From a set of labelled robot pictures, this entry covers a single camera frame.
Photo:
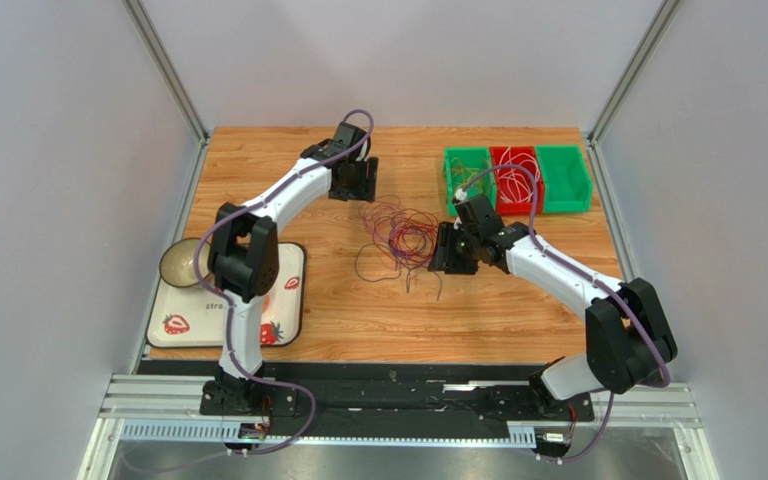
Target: wooden table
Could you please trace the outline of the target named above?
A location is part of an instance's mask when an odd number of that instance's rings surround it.
[[[206,157],[185,235],[199,237],[224,202],[262,193],[292,167],[298,154],[334,128],[218,128]],[[577,144],[572,128],[380,127],[372,155],[380,158],[378,191],[402,205],[448,220],[443,148],[457,145]],[[355,256],[370,242],[358,214],[361,202],[321,198],[283,232],[308,252],[302,331],[286,347],[263,349],[266,359],[544,363],[585,348],[583,323],[540,288],[481,266],[475,276],[418,270],[406,293],[400,280],[367,283]],[[506,221],[527,222],[525,217]],[[535,226],[553,246],[607,275],[620,277],[597,189],[584,214],[539,215]],[[372,249],[364,256],[375,255]],[[381,262],[361,262],[367,277],[392,275]],[[152,358],[217,359],[219,348],[159,349]]]

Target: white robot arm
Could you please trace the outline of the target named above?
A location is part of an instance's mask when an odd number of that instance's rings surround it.
[[[429,270],[475,274],[482,261],[543,288],[585,321],[586,351],[556,360],[530,378],[543,403],[539,408],[551,409],[574,395],[599,389],[624,393],[658,378],[659,365],[646,340],[633,326],[623,324],[622,318],[629,316],[625,307],[640,321],[665,363],[676,356],[662,305],[648,282],[637,278],[624,283],[595,272],[554,249],[526,225],[504,225],[484,195],[456,202],[455,209],[459,221],[440,224]],[[616,298],[625,305],[618,305]]]
[[[278,235],[313,200],[325,194],[339,200],[375,199],[378,159],[367,157],[368,139],[353,155],[329,161],[364,135],[360,128],[341,123],[333,139],[302,152],[295,166],[263,194],[240,206],[225,204],[219,209],[216,221],[247,210],[216,231],[209,256],[216,287],[224,290],[235,307],[230,344],[247,372],[255,374],[263,364],[260,320],[264,295],[274,284],[280,267]],[[244,236],[249,237],[247,246],[237,242],[237,237]],[[244,378],[228,348],[223,349],[219,366],[224,374]]]

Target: gray wall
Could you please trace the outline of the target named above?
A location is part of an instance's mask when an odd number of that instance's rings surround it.
[[[0,479],[76,475],[195,147],[120,1],[0,2]]]
[[[590,128],[660,0],[145,0],[209,128]]]
[[[687,0],[602,149],[722,478],[768,478],[768,2]]]

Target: strawberry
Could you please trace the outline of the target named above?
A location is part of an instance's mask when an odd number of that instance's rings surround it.
[[[277,342],[277,337],[272,332],[272,326],[260,325],[260,345],[272,345]]]
[[[189,331],[189,322],[181,315],[167,315],[162,321],[165,326],[165,333],[168,335],[179,335]]]

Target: wire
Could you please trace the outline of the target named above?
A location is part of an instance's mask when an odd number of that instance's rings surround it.
[[[529,152],[521,152],[512,157],[511,148],[512,147],[506,148],[502,155],[500,155],[499,163],[519,164],[524,167],[531,165],[531,171],[535,175],[535,181],[540,181],[541,168],[538,166],[538,159]],[[528,181],[526,180],[526,177],[523,176],[520,171],[511,169],[506,173],[497,173],[497,180],[497,184],[499,185],[499,199],[503,203],[527,203],[532,200],[532,189],[527,184]]]
[[[369,138],[372,135],[372,131],[375,129],[375,121],[373,120],[372,115],[369,112],[367,112],[366,110],[355,109],[355,110],[352,110],[352,111],[348,112],[346,114],[346,116],[343,117],[343,121],[344,122],[347,121],[352,115],[355,115],[357,113],[360,113],[360,114],[364,115],[369,120],[369,127],[367,128],[366,133],[363,135],[363,137],[360,138],[360,140],[357,143],[355,143],[351,147],[343,150],[342,152],[334,155],[333,157],[330,157],[330,158],[328,158],[326,160],[323,160],[323,161],[321,161],[319,163],[316,163],[316,164],[307,166],[305,168],[302,168],[298,172],[298,175],[293,175],[293,176],[287,177],[287,179],[284,180],[283,183],[281,183],[280,185],[275,187],[275,189],[272,190],[272,193],[267,195],[266,198],[263,201],[253,203],[251,205],[244,206],[244,207],[240,208],[239,210],[231,213],[230,215],[228,215],[228,216],[222,218],[221,220],[219,220],[218,222],[216,222],[215,225],[211,226],[206,231],[206,233],[203,234],[203,236],[200,238],[200,240],[198,241],[198,246],[195,248],[194,258],[200,258],[201,250],[203,249],[204,245],[206,244],[207,239],[209,239],[209,237],[211,237],[221,227],[227,225],[228,223],[230,223],[233,220],[241,217],[242,215],[245,215],[246,213],[250,212],[251,210],[256,210],[256,209],[262,207],[263,205],[267,204],[269,201],[274,199],[281,192],[286,190],[286,188],[289,187],[289,185],[291,185],[292,182],[294,182],[296,179],[302,177],[304,174],[306,174],[306,173],[308,173],[308,172],[310,172],[310,171],[312,171],[312,170],[314,170],[316,168],[332,165],[333,163],[338,162],[338,161],[342,160],[343,158],[348,157],[349,155],[351,155],[352,153],[354,153],[355,151],[357,151],[358,149],[360,149],[364,145],[366,145],[366,142],[369,141]],[[313,418],[316,415],[316,397],[313,395],[313,392],[311,392],[309,389],[307,389],[306,387],[304,387],[302,385],[297,385],[297,384],[289,383],[289,382],[280,382],[280,381],[275,381],[275,380],[266,380],[264,378],[256,377],[256,376],[252,375],[250,372],[245,370],[245,368],[242,366],[241,362],[239,362],[239,358],[236,357],[236,350],[233,347],[233,337],[231,336],[231,333],[233,332],[233,316],[234,316],[233,313],[234,313],[234,309],[235,309],[235,304],[234,304],[233,300],[227,294],[225,294],[224,292],[222,292],[222,291],[218,290],[217,288],[213,287],[212,285],[209,284],[209,282],[207,282],[204,279],[203,272],[201,272],[200,265],[198,264],[198,262],[194,263],[194,267],[195,267],[195,276],[198,278],[198,283],[200,283],[201,286],[205,290],[213,293],[214,295],[216,295],[218,297],[221,297],[222,299],[224,299],[227,302],[227,317],[226,317],[226,321],[225,321],[224,341],[225,341],[225,348],[227,349],[227,351],[229,353],[230,361],[233,363],[233,366],[236,367],[236,369],[239,370],[239,372],[245,378],[247,378],[248,380],[250,380],[252,382],[259,383],[261,385],[266,385],[266,386],[273,386],[273,387],[280,387],[280,388],[290,388],[290,389],[293,389],[293,390],[298,390],[299,392],[303,393],[305,396],[310,398],[310,413],[308,414],[307,420],[304,422],[304,425],[302,425],[301,428],[297,432],[293,433],[292,435],[289,436],[289,438],[287,438],[286,440],[284,440],[284,441],[282,441],[282,442],[280,442],[280,443],[278,443],[276,445],[272,445],[270,447],[267,447],[267,448],[264,448],[264,449],[261,449],[261,450],[250,450],[250,451],[248,451],[247,454],[248,455],[265,455],[265,454],[268,454],[268,453],[276,452],[278,450],[282,450],[282,449],[292,445],[296,440],[298,440],[299,437],[301,437],[301,435],[304,434],[304,432],[307,431],[308,428],[310,428],[310,424],[313,423]],[[178,465],[178,466],[175,466],[175,467],[161,468],[161,469],[143,469],[143,468],[136,467],[136,466],[130,464],[127,461],[127,459],[125,457],[123,457],[123,456],[120,457],[120,460],[130,470],[133,470],[133,471],[138,472],[138,473],[154,473],[155,474],[155,473],[167,473],[167,472],[173,472],[173,471],[177,471],[177,470],[183,470],[183,469],[189,468],[189,467],[191,467],[193,465],[196,465],[196,464],[208,461],[208,460],[212,460],[214,458],[219,458],[219,457],[225,456],[225,455],[226,455],[226,452],[214,453],[214,454],[207,455],[207,456],[201,457],[199,459],[193,460],[193,461],[191,461],[189,463],[186,463],[186,464],[183,464],[183,465]]]
[[[530,172],[526,167],[514,163],[506,163],[502,165],[496,165],[493,167],[490,167],[486,170],[483,170],[478,175],[474,176],[470,182],[468,182],[463,188],[462,191],[466,192],[468,188],[470,188],[471,184],[473,182],[476,182],[478,179],[482,178],[483,176],[502,169],[517,169],[520,170],[526,177],[529,178],[529,181],[532,185],[532,191],[537,192],[538,191],[538,184],[535,180],[535,176],[532,175],[532,172]],[[647,385],[651,387],[658,387],[658,388],[664,388],[667,387],[671,383],[671,373],[668,371],[668,366],[665,364],[665,360],[662,359],[662,355],[660,355],[659,350],[656,348],[656,345],[654,345],[653,340],[650,339],[650,336],[648,336],[647,331],[644,329],[644,326],[641,324],[641,321],[639,321],[638,316],[630,309],[629,305],[627,305],[627,302],[624,301],[623,298],[621,298],[620,295],[618,295],[611,287],[606,285],[605,282],[603,282],[600,279],[593,278],[590,273],[586,272],[585,270],[579,268],[578,266],[574,265],[570,261],[568,261],[563,256],[557,254],[553,251],[553,248],[549,245],[544,245],[541,243],[540,240],[538,240],[538,237],[535,236],[535,213],[538,209],[538,202],[532,202],[532,206],[529,210],[529,238],[532,239],[532,243],[535,245],[536,248],[541,250],[544,255],[549,257],[550,259],[554,260],[559,265],[567,268],[571,272],[575,273],[577,276],[582,278],[584,281],[588,281],[596,285],[598,288],[603,290],[609,297],[615,301],[615,303],[623,310],[624,315],[630,320],[630,323],[633,325],[633,328],[635,328],[636,332],[638,332],[639,336],[641,337],[644,344],[647,346],[647,350],[650,352],[651,355],[653,355],[653,359],[656,361],[656,365],[659,367],[659,373],[662,375],[662,380],[656,383],[647,384],[642,383],[642,385]],[[572,457],[566,457],[564,459],[561,458],[554,458],[554,457],[543,457],[546,458],[548,461],[551,461],[556,464],[561,463],[569,463],[569,462],[575,462],[581,458],[583,458],[585,455],[588,454],[594,447],[597,445],[597,443],[600,441],[601,438],[603,438],[603,433],[606,430],[606,426],[609,424],[609,414],[612,412],[612,404],[615,401],[615,394],[610,393],[609,394],[609,403],[606,406],[606,415],[603,417],[603,422],[600,425],[600,429],[597,431],[597,435],[594,437],[594,439],[591,441],[591,443],[588,444],[588,446],[585,447],[581,452],[578,454],[572,456]]]
[[[268,395],[263,398],[263,410],[260,418],[263,420],[263,430],[265,430],[266,435],[268,435],[271,433],[272,423],[274,423],[274,417],[272,417],[272,397]]]
[[[569,435],[570,435],[570,442],[573,443],[573,434],[576,431],[576,422],[578,420],[576,415],[576,409],[573,408],[573,405],[568,403],[567,408],[570,409],[570,429],[569,429]]]
[[[386,197],[392,197],[395,200],[382,200]],[[434,255],[434,247],[437,243],[437,218],[430,213],[403,208],[399,197],[395,195],[387,195],[372,204],[361,205],[358,213],[363,220],[366,232],[372,235],[372,243],[360,247],[354,258],[354,271],[358,278],[369,283],[396,280],[401,278],[402,269],[406,269],[408,274],[405,278],[405,290],[410,293],[411,273],[420,267],[427,266]],[[360,256],[370,246],[374,246],[384,254],[382,264],[397,271],[396,276],[370,279],[360,273]],[[384,263],[384,258],[389,258],[392,264]],[[432,273],[440,284],[437,290],[437,300],[440,301],[443,279],[436,272]]]
[[[490,160],[485,157],[483,159],[486,165],[490,165]],[[471,181],[478,173],[481,171],[480,168],[475,167],[468,167],[464,164],[464,161],[461,160],[458,157],[453,157],[451,160],[451,166],[449,167],[449,173],[452,176],[452,184],[455,186],[456,189],[462,188],[464,185],[469,183],[470,185],[473,184]],[[480,185],[478,185],[473,191],[469,192],[471,195],[479,195],[481,193],[486,193],[490,190],[490,180],[485,180]]]

